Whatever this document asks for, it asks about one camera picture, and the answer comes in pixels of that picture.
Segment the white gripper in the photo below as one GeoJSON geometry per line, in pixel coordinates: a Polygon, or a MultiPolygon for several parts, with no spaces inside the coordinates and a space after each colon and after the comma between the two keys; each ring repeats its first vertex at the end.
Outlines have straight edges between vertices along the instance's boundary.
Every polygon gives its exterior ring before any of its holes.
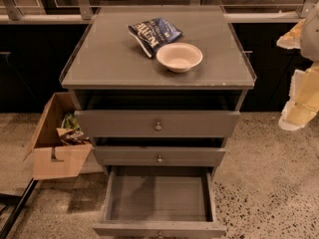
{"type": "MultiPolygon", "coordinates": [[[[319,3],[276,42],[280,48],[301,49],[301,55],[319,61],[319,3]]],[[[307,125],[319,112],[319,64],[306,71],[296,70],[291,78],[289,101],[281,112],[278,125],[284,130],[297,130],[307,125]]]]}

